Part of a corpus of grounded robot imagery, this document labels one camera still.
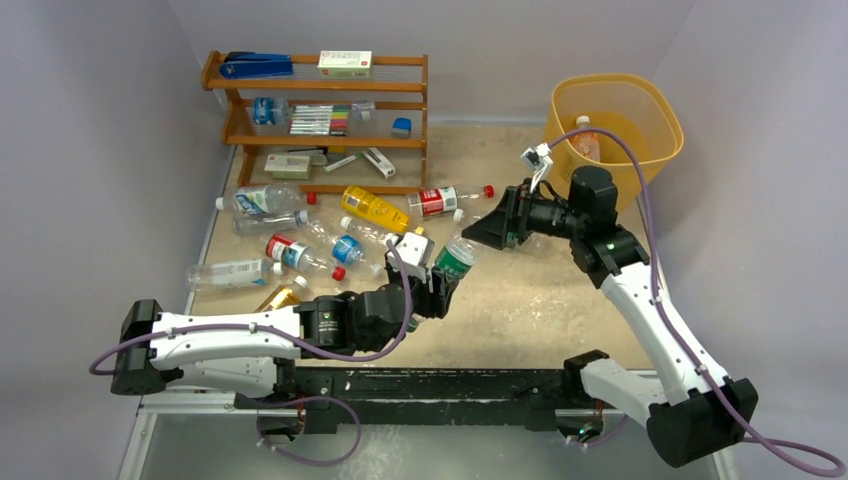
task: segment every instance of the beige table surface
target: beige table surface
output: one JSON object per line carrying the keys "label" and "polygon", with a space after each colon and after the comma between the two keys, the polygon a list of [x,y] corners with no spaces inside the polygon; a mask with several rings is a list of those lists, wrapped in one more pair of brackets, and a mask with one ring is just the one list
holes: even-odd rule
{"label": "beige table surface", "polygon": [[[488,183],[494,185],[496,199],[499,199],[505,187],[519,184],[529,176],[518,155],[540,142],[542,129],[432,126],[429,135],[431,186]],[[417,165],[401,166],[400,161],[396,161],[398,181],[414,184]],[[236,188],[240,167],[238,152],[227,181],[228,193]],[[376,171],[367,168],[346,173],[348,167],[334,173],[342,181],[350,175],[357,179],[376,176]],[[340,195],[319,195],[318,198],[319,205],[310,214],[337,225],[344,215],[339,207]],[[404,202],[403,197],[383,198],[398,206]],[[645,244],[635,202],[621,215],[620,221]],[[207,263],[261,257],[258,240],[236,236],[231,222],[230,213],[218,215]],[[436,242],[432,261],[456,225],[449,218],[438,218],[422,226],[425,235]],[[307,241],[299,232],[289,233]],[[528,244],[512,251],[486,249],[454,294],[445,319],[424,322],[386,358],[360,366],[562,368],[564,359],[597,348],[609,353],[625,368],[651,368],[627,323],[572,262],[568,242],[534,235]],[[376,248],[368,253],[375,260],[381,259],[383,254]],[[294,275],[288,272],[282,279],[290,281]],[[385,273],[372,279],[354,272],[350,272],[349,278],[340,285],[331,280],[309,280],[313,296],[344,290],[373,290],[387,281]],[[191,313],[252,312],[273,289],[274,285],[223,294],[198,294]],[[339,364],[316,360],[302,363]]]}

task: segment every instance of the plastic basket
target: plastic basket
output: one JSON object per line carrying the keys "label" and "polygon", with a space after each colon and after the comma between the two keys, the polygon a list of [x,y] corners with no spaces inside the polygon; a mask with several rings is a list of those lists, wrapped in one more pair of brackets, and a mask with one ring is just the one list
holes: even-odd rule
{"label": "plastic basket", "polygon": [[[651,181],[683,147],[683,129],[665,97],[651,82],[624,73],[574,77],[557,85],[551,95],[551,109],[545,127],[545,142],[576,128],[580,115],[588,115],[592,126],[617,134],[636,154]],[[571,175],[583,165],[608,170],[618,187],[618,211],[635,199],[641,188],[639,177],[624,150],[605,135],[598,135],[601,161],[579,154],[564,141],[554,147],[553,170],[548,180],[562,194],[568,194]]]}

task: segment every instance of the white wall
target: white wall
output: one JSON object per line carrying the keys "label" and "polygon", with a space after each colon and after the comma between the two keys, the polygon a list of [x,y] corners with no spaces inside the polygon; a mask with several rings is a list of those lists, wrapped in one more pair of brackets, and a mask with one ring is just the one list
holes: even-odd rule
{"label": "white wall", "polygon": [[[654,76],[686,146],[651,187],[675,302],[757,387],[754,426],[843,459],[846,19],[838,0],[699,1]],[[750,478],[808,478],[735,453]]]}
{"label": "white wall", "polygon": [[114,478],[138,399],[88,363],[134,300],[183,307],[222,114],[165,2],[2,10],[0,478]]}
{"label": "white wall", "polygon": [[562,80],[650,77],[694,0],[171,0],[210,50],[430,55],[431,121],[544,122]]}

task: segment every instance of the wooden shelf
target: wooden shelf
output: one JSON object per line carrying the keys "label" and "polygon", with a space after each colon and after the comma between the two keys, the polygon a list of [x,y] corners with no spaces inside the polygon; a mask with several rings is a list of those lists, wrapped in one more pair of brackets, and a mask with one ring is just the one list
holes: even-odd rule
{"label": "wooden shelf", "polygon": [[[261,147],[253,158],[247,154],[243,161],[249,162],[249,177],[251,185],[263,185],[274,179],[265,172],[265,161],[272,153],[283,152],[283,147]],[[395,165],[395,175],[385,180],[373,165],[365,160],[357,160],[333,172],[324,172],[319,167],[312,169],[309,180],[286,180],[297,183],[304,191],[317,193],[342,193],[349,185],[357,185],[375,195],[405,195],[417,192],[421,175],[421,156],[413,149],[382,148],[386,157]]]}
{"label": "wooden shelf", "polygon": [[[206,59],[201,74],[201,84],[206,90],[223,89],[227,95],[228,109],[224,127],[221,131],[221,142],[227,145],[241,145],[244,147],[244,163],[239,174],[239,185],[254,185],[267,183],[268,179],[263,175],[254,175],[254,167],[257,164],[257,155],[260,148],[266,146],[344,146],[351,148],[403,148],[416,149],[421,152],[420,181],[408,186],[400,185],[372,185],[364,187],[375,194],[394,195],[406,194],[427,186],[427,56],[421,57],[391,57],[375,56],[372,58],[372,78],[360,80],[337,80],[324,79],[318,72],[318,55],[292,55],[293,75],[268,77],[227,79],[221,77],[221,64],[227,54],[212,51]],[[358,124],[351,121],[348,127],[348,135],[344,137],[333,136],[307,136],[289,135],[286,126],[254,125],[250,120],[248,109],[253,106],[253,99],[242,98],[239,90],[263,89],[263,90],[316,90],[316,91],[362,91],[362,92],[394,92],[413,93],[421,95],[420,102],[375,102],[377,108],[376,121],[369,124]],[[290,100],[290,104],[342,104],[349,103],[337,100]],[[413,131],[409,138],[394,138],[390,135],[391,123],[399,116],[412,120]],[[406,162],[406,159],[398,159],[398,162]],[[315,175],[318,182],[322,182],[323,175]],[[301,188],[307,191],[322,193],[336,193],[344,191],[345,185],[341,184],[301,184]]]}

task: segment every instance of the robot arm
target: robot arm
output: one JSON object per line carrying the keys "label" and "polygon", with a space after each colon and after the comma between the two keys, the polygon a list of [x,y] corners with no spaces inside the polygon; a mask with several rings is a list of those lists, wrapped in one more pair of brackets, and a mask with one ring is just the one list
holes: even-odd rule
{"label": "robot arm", "polygon": [[433,241],[415,233],[393,241],[399,258],[386,254],[390,283],[376,291],[319,296],[271,312],[207,317],[163,312],[155,300],[137,301],[124,320],[121,343],[153,338],[118,352],[112,393],[146,395],[186,385],[287,399],[296,393],[294,360],[328,352],[379,352],[398,337],[405,305],[400,264],[409,275],[414,313],[444,317],[459,281],[427,267]]}
{"label": "robot arm", "polygon": [[[522,155],[537,172],[546,165],[536,158],[539,155],[533,149]],[[537,177],[508,187],[495,211],[463,230],[462,236],[497,249],[520,245],[533,232],[568,239],[574,262],[624,316],[658,375],[658,381],[641,378],[596,350],[566,360],[564,388],[574,399],[608,402],[645,426],[654,448],[672,466],[740,442],[742,427],[699,372],[712,373],[745,420],[753,415],[756,390],[747,379],[730,378],[660,291],[669,320],[698,352],[700,364],[693,364],[672,337],[654,306],[657,299],[651,298],[649,257],[635,236],[616,224],[618,191],[609,172],[578,168],[568,199],[550,185],[553,198],[543,197],[534,187],[545,182]]]}

